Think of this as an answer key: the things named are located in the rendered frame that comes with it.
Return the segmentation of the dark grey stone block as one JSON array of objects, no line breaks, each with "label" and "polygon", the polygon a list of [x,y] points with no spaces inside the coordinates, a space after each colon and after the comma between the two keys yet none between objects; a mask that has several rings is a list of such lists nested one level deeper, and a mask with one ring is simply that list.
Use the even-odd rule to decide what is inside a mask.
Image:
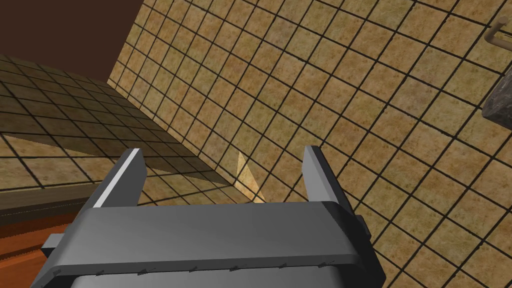
[{"label": "dark grey stone block", "polygon": [[512,131],[512,68],[486,99],[482,117]]}]

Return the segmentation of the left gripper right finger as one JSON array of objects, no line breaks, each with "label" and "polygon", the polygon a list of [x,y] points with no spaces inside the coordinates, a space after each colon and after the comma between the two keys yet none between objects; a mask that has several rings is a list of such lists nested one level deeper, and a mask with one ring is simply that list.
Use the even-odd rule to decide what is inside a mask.
[{"label": "left gripper right finger", "polygon": [[348,213],[354,212],[332,168],[318,146],[308,145],[304,148],[302,178],[308,201],[335,202]]}]

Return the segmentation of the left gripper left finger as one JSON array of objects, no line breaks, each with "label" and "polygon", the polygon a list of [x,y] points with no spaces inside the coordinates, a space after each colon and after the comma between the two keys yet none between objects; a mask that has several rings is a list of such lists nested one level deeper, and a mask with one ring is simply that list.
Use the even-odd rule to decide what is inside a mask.
[{"label": "left gripper left finger", "polygon": [[127,149],[92,194],[92,206],[134,207],[147,178],[142,149]]}]

